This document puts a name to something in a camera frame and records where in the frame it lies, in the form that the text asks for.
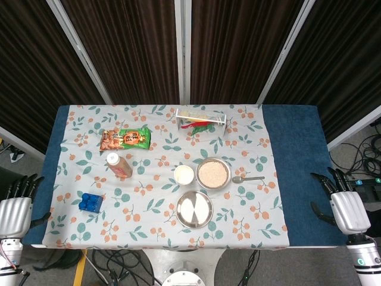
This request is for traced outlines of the small white cup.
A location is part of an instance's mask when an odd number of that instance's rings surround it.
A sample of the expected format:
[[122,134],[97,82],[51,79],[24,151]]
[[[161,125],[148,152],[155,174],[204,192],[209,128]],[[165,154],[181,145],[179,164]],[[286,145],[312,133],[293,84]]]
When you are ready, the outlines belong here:
[[179,185],[189,185],[194,179],[194,171],[187,165],[179,165],[174,170],[174,180]]

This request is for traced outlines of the brown drink bottle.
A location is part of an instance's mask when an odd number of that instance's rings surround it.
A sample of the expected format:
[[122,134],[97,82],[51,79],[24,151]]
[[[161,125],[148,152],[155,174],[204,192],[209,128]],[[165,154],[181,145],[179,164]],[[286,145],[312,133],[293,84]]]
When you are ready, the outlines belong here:
[[107,165],[119,178],[130,178],[133,170],[127,161],[120,157],[117,153],[109,153],[107,155]]

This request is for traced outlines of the blue toy block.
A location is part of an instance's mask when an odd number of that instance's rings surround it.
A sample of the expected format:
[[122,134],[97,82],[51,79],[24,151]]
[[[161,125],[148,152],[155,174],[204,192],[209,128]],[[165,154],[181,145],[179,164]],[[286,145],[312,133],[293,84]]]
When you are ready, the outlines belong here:
[[79,210],[99,213],[103,198],[100,195],[83,193],[79,203]]

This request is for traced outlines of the red chili pepper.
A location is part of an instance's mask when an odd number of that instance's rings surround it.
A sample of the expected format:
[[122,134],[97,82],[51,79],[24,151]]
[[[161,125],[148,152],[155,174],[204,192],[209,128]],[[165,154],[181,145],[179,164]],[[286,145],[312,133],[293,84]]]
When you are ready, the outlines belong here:
[[193,122],[188,125],[182,125],[182,129],[187,129],[187,128],[198,128],[198,127],[203,127],[203,126],[208,126],[210,123],[203,121],[203,122]]

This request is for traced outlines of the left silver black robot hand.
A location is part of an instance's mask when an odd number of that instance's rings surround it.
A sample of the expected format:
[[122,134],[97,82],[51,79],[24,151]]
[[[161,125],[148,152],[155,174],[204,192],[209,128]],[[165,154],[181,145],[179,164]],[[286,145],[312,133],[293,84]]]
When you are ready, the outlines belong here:
[[0,200],[0,240],[22,239],[29,231],[48,221],[51,212],[39,219],[32,219],[33,202],[44,177],[22,176],[6,185]]

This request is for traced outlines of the metal spoon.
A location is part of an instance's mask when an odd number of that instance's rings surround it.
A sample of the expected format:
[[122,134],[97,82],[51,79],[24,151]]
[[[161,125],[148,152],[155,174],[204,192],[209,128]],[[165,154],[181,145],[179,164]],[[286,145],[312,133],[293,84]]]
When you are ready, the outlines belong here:
[[241,176],[235,176],[232,178],[232,182],[235,184],[241,184],[245,181],[257,181],[257,180],[263,180],[263,176],[257,176],[257,177],[249,177],[249,178],[243,178]]

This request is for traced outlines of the blue table cover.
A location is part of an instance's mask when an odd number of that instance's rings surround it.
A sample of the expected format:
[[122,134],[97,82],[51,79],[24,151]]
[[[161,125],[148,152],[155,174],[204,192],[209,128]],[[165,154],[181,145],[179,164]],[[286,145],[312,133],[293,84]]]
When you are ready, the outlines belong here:
[[[57,164],[65,120],[72,105],[57,111],[54,127],[45,147],[44,177],[33,207],[33,218],[51,212]],[[338,228],[319,220],[310,203],[330,213],[329,201],[311,174],[328,175],[329,153],[317,109],[309,105],[263,105],[264,122],[272,144],[283,215],[288,230],[288,247],[339,246],[346,242]],[[47,222],[30,230],[24,238],[29,245],[42,245]]]

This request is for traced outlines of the green chili pepper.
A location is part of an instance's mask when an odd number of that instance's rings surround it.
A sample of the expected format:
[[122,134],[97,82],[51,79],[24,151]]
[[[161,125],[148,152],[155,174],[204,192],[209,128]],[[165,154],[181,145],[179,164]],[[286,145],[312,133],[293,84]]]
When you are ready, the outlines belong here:
[[210,131],[210,129],[213,129],[214,128],[214,125],[212,123],[209,123],[209,124],[206,124],[206,125],[200,125],[200,126],[195,126],[193,128],[193,131],[191,133],[192,136],[196,135],[197,133],[201,133],[201,132],[206,132],[206,131]]

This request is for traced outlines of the green orange snack bag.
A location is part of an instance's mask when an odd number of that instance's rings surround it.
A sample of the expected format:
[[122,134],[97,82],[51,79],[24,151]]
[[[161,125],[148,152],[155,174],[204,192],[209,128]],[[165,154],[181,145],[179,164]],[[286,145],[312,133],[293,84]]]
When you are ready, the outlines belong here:
[[100,141],[100,151],[128,150],[141,148],[148,150],[151,143],[151,131],[147,128],[105,130]]

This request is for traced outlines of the empty steel plate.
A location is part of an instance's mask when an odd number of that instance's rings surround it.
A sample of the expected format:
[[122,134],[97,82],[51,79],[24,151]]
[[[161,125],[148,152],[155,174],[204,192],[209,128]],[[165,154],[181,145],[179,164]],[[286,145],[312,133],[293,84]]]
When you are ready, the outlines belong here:
[[178,199],[175,212],[177,220],[185,228],[199,229],[211,221],[214,208],[203,192],[187,191]]

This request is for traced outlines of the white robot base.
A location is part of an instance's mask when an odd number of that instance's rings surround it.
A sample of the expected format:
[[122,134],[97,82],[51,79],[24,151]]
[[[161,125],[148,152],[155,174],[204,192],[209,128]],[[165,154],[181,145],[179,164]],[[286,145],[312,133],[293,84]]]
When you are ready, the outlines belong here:
[[143,251],[161,286],[214,286],[214,275],[223,249]]

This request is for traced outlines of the black power strip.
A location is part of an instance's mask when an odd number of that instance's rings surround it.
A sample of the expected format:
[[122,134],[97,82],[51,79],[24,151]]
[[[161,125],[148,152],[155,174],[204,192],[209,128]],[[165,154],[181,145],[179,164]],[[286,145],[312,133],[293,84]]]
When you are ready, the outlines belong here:
[[361,186],[381,186],[381,179],[380,178],[373,178],[373,179],[358,179],[358,180],[351,180],[349,183],[353,187],[361,187]]

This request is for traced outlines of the silver partition post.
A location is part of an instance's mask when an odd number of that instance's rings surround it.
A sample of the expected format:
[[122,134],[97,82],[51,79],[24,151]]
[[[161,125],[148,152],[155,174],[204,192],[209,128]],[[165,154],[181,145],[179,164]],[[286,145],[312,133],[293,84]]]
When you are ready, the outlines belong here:
[[370,112],[368,115],[363,117],[361,120],[353,124],[350,128],[342,132],[339,136],[337,136],[335,139],[330,141],[327,144],[327,148],[329,151],[334,149],[336,146],[338,146],[340,143],[344,142],[349,137],[353,136],[353,134],[356,134],[363,128],[365,128],[370,123],[374,122],[376,119],[381,117],[381,105],[379,105],[377,108],[375,108],[372,112]]
[[98,71],[96,70],[95,66],[93,65],[92,60],[90,59],[89,54],[87,53],[87,50],[82,43],[77,30],[73,26],[64,6],[62,5],[60,0],[45,0],[48,4],[49,8],[53,12],[55,18],[57,19],[58,23],[60,24],[63,32],[65,33],[67,39],[71,43],[75,53],[77,54],[80,62],[84,66],[86,72],[88,73],[90,79],[92,80],[93,84],[97,88],[98,92],[100,93],[102,99],[104,102],[108,105],[112,105],[113,101],[110,98],[110,95],[108,94],[108,91],[99,76]]
[[192,0],[174,0],[179,101],[191,101]]
[[256,105],[259,107],[262,106],[262,104],[265,101],[266,96],[270,92],[271,87],[273,86],[274,81],[276,80],[276,77],[278,76],[285,60],[287,59],[290,50],[292,49],[306,19],[308,18],[316,0],[304,0],[303,4],[299,10],[299,13],[291,27],[290,32],[288,33],[288,36],[285,40],[285,43],[280,51],[280,54],[271,70],[270,75],[267,78],[266,84],[264,85],[258,99],[256,102]]
[[10,143],[11,145],[15,146],[16,148],[22,150],[29,156],[32,156],[40,161],[44,161],[45,155],[23,141],[22,139],[18,138],[11,132],[7,131],[3,127],[0,126],[0,138],[4,139],[7,143]]

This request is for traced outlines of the clear plastic box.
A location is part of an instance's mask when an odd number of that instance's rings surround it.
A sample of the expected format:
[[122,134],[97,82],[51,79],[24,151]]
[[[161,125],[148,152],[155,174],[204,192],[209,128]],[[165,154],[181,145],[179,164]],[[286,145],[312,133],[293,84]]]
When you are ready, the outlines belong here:
[[213,113],[206,110],[191,110],[189,108],[178,108],[175,112],[176,125],[179,131],[190,132],[190,135],[193,131],[193,128],[182,129],[182,125],[188,125],[193,122],[209,122],[214,125],[213,129],[206,132],[220,132],[221,136],[224,135],[226,125],[227,125],[227,116],[224,113]]

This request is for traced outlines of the yellow floor tape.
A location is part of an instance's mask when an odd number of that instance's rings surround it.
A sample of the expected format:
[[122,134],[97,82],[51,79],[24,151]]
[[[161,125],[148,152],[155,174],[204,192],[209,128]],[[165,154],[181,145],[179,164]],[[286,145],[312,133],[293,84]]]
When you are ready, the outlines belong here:
[[82,256],[77,264],[73,286],[81,286],[87,261],[87,251],[82,250]]

